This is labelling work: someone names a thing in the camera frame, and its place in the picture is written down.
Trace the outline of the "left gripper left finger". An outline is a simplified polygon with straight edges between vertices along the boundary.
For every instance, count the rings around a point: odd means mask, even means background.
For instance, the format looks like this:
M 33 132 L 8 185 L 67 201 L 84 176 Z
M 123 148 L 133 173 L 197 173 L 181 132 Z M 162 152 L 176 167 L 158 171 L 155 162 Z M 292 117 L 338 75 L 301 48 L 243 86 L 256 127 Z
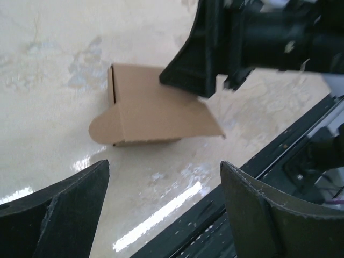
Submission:
M 1 257 L 89 257 L 110 177 L 108 160 L 1 205 Z

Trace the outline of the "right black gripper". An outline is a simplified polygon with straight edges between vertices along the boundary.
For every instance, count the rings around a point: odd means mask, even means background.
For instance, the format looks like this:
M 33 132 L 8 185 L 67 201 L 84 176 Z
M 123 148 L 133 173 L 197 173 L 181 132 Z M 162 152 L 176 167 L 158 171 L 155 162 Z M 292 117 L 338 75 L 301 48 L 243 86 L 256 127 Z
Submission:
M 159 75 L 160 83 L 210 98 L 216 89 L 215 46 L 226 89 L 237 90 L 255 68 L 316 72 L 321 7 L 288 1 L 263 11 L 261 1 L 199 1 L 190 34 Z

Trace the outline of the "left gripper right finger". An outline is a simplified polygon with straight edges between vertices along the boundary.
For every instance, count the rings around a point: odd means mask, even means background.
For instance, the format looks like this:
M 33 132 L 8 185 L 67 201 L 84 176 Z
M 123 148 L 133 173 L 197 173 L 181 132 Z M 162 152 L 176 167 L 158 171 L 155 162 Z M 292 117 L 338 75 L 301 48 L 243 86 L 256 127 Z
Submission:
M 291 196 L 229 162 L 220 175 L 238 257 L 343 257 L 343 211 Z

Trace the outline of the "brown cardboard box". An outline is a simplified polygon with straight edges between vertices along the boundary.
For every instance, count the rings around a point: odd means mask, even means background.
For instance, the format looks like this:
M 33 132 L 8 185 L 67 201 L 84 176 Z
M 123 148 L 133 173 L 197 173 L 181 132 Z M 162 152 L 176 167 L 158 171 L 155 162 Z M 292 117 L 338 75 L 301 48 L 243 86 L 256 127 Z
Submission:
M 91 139 L 116 147 L 224 136 L 196 95 L 161 85 L 160 67 L 112 64 L 107 69 L 109 107 L 89 125 Z

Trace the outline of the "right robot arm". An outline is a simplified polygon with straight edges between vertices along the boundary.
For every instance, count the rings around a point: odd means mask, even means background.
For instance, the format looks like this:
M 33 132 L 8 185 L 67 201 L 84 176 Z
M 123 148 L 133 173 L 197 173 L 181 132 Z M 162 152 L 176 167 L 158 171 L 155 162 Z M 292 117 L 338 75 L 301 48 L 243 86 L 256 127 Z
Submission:
M 159 80 L 209 98 L 218 75 L 238 90 L 256 68 L 343 74 L 343 1 L 199 1 Z

